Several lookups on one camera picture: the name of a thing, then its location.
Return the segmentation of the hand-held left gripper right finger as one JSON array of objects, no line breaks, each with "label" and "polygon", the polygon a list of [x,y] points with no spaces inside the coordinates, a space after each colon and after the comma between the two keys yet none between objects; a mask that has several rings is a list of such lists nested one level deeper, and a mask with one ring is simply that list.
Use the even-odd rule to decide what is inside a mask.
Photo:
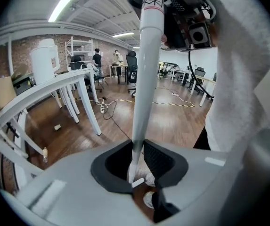
[{"label": "hand-held left gripper right finger", "polygon": [[163,226],[235,226],[267,216],[270,129],[230,152],[144,141],[155,177],[154,222]]}]

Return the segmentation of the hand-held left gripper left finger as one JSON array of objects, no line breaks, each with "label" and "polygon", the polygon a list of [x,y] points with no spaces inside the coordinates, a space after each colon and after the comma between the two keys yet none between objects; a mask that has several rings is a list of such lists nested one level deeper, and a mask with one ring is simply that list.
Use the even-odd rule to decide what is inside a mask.
[{"label": "hand-held left gripper left finger", "polygon": [[0,194],[28,226],[150,226],[126,180],[132,142],[67,156],[16,195]]}]

